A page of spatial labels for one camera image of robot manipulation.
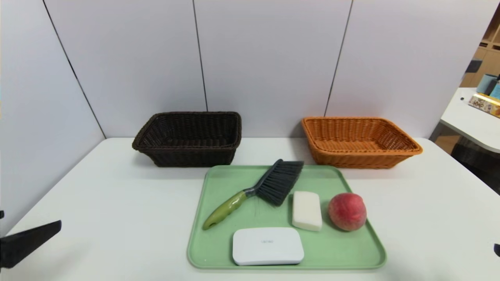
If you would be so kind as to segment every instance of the panel seam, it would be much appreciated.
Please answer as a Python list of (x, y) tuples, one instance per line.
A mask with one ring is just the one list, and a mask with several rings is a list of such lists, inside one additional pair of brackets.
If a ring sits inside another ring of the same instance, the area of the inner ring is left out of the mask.
[(194, 14), (194, 27), (196, 28), (196, 40), (198, 41), (199, 66), (201, 67), (201, 80), (203, 82), (203, 93), (205, 95), (206, 111), (209, 111), (209, 102), (207, 100), (207, 89), (205, 88), (205, 75), (203, 73), (202, 48), (200, 47), (200, 36), (198, 34), (198, 20), (196, 18), (195, 0), (192, 0), (192, 11)]
[(64, 55), (66, 56), (67, 63), (69, 64), (69, 67), (71, 68), (71, 71), (73, 72), (74, 78), (76, 79), (76, 82), (78, 83), (78, 86), (80, 87), (81, 93), (85, 97), (85, 100), (87, 101), (88, 107), (90, 108), (90, 111), (92, 112), (92, 115), (95, 118), (95, 121), (97, 122), (97, 125), (99, 126), (99, 129), (104, 136), (104, 139), (107, 139), (106, 134), (104, 134), (103, 127), (101, 127), (101, 124), (99, 123), (99, 120), (96, 117), (96, 113), (92, 109), (91, 103), (89, 102), (89, 99), (87, 98), (87, 95), (85, 94), (84, 88), (82, 87), (82, 84), (80, 83), (80, 80), (78, 80), (78, 76), (75, 72), (75, 69), (73, 68), (73, 65), (71, 64), (70, 58), (68, 57), (68, 53), (66, 53), (66, 49), (63, 46), (63, 42), (61, 41), (61, 37), (59, 37), (58, 30), (56, 29), (56, 26), (54, 25), (54, 21), (52, 20), (51, 13), (49, 12), (49, 9), (47, 8), (47, 4), (45, 3), (45, 0), (42, 0), (43, 5), (45, 6), (45, 11), (47, 12), (48, 19), (50, 20), (50, 23), (52, 24), (52, 28), (54, 28), (55, 35), (57, 36), (57, 40), (59, 40), (59, 44), (61, 45), (62, 51), (64, 52)]
[(351, 11), (353, 10), (353, 4), (354, 0), (351, 0), (349, 7), (349, 14), (347, 15), (347, 21), (345, 22), (345, 29), (344, 29), (344, 34), (342, 36), (342, 43), (340, 44), (340, 50), (338, 51), (337, 63), (335, 65), (335, 72), (333, 72), (333, 79), (331, 80), (330, 92), (328, 93), (328, 99), (326, 100), (326, 107), (324, 109), (323, 117), (327, 116), (328, 105), (330, 104), (332, 90), (334, 89), (335, 76), (337, 76), (337, 70), (339, 69), (339, 62), (341, 61), (342, 48), (344, 47), (344, 40), (346, 39), (347, 27), (349, 25), (349, 19), (351, 18)]

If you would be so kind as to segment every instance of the brush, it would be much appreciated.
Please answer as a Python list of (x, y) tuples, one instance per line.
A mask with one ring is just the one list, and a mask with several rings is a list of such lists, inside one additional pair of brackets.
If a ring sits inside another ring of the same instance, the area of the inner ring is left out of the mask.
[(279, 159), (254, 186), (236, 193), (236, 195), (215, 209), (206, 219), (203, 229), (210, 229), (222, 222), (229, 214), (238, 209), (245, 200), (253, 196), (257, 196), (271, 205), (281, 206), (299, 178), (303, 166), (303, 161), (283, 161)]

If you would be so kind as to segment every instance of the white table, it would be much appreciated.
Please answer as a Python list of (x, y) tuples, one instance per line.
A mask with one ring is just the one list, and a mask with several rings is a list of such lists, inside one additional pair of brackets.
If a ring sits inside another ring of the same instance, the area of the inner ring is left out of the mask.
[(476, 88), (458, 88), (440, 122), (478, 146), (500, 153), (500, 118), (468, 105), (475, 93)]
[[(500, 196), (427, 139), (424, 153), (392, 169), (342, 169), (364, 198), (387, 263), (367, 271), (200, 270), (187, 245), (207, 168), (158, 168), (131, 148), (103, 141), (12, 229), (56, 220), (62, 230), (3, 281), (495, 280)], [(301, 138), (244, 138), (235, 165), (276, 159), (313, 164)]]

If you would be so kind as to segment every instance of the peach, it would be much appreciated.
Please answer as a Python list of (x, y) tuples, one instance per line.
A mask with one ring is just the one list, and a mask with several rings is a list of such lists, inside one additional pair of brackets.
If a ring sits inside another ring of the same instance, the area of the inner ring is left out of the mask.
[(340, 193), (328, 204), (330, 220), (345, 231), (360, 229), (367, 221), (367, 208), (363, 198), (354, 193)]

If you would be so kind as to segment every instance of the brown wicker basket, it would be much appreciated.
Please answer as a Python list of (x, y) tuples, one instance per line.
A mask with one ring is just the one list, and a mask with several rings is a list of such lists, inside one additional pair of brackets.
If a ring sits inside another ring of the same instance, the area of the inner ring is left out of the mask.
[(158, 167), (229, 165), (242, 139), (236, 112), (166, 112), (153, 115), (132, 148)]
[(423, 151), (394, 123), (378, 117), (307, 117), (302, 127), (320, 165), (388, 169)]

